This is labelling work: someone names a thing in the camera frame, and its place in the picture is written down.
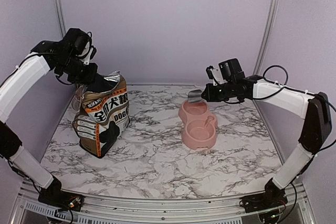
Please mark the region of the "silver metal scoop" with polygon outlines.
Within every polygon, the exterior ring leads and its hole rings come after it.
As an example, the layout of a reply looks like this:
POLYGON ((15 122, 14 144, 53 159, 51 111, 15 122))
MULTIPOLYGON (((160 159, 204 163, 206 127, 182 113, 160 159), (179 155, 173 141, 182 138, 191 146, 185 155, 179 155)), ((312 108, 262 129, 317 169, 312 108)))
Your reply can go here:
POLYGON ((202 102, 202 90, 196 89, 188 93, 187 101, 188 103, 199 103, 202 102))

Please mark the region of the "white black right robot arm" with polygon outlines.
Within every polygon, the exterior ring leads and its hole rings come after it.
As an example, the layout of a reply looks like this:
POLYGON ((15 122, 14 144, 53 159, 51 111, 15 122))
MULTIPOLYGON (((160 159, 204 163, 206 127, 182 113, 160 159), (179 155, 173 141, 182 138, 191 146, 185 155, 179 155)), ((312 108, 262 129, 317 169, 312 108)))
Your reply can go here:
POLYGON ((278 127, 283 130, 283 136, 290 136, 288 130, 292 129, 285 122, 285 116, 296 122, 299 129, 295 136, 298 140, 274 177, 266 182, 262 193, 244 196, 239 202, 245 212, 286 204, 287 187, 308 169, 320 152, 331 147, 325 145, 325 141, 332 132, 331 113, 335 107, 323 92, 313 93, 290 87, 288 72, 280 65, 268 67, 263 74, 247 76, 238 59, 233 58, 220 62, 217 67, 207 67, 206 73, 211 83, 201 94, 203 100, 228 104, 232 99, 236 104, 251 100, 260 106, 275 108, 280 113, 279 121, 283 123, 278 127))

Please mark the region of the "pink double pet bowl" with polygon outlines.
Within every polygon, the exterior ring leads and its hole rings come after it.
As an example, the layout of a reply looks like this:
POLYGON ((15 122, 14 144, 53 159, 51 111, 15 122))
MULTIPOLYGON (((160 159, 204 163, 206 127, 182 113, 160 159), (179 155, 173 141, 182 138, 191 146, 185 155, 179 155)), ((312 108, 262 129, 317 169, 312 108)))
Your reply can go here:
POLYGON ((217 117, 209 111, 205 102, 184 101, 179 109, 183 122, 182 142, 192 150, 210 149, 216 144, 217 117))

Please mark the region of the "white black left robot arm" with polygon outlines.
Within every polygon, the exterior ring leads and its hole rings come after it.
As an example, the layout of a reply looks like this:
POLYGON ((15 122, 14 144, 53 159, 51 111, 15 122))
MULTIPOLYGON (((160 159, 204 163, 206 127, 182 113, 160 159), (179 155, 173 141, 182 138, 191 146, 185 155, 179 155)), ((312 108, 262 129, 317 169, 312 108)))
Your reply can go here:
POLYGON ((60 41, 43 40, 35 45, 1 84, 1 157, 19 176, 29 179, 39 193, 38 200, 61 210, 80 211, 84 196, 62 190, 62 184, 27 150, 15 132, 7 125, 17 106, 34 122, 42 122, 45 102, 42 98, 23 104, 26 94, 44 76, 54 72, 57 78, 68 76, 68 84, 91 84, 98 66, 91 63, 96 49, 90 32, 71 28, 60 41))

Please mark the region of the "brown white dog food bag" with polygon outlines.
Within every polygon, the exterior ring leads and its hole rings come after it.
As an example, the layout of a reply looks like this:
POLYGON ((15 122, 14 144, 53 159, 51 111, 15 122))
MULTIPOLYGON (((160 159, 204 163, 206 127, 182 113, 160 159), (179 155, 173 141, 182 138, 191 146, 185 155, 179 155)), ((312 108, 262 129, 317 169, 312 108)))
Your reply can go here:
POLYGON ((79 145, 103 158, 130 123, 127 82, 120 71, 97 75, 86 91, 72 127, 79 145))

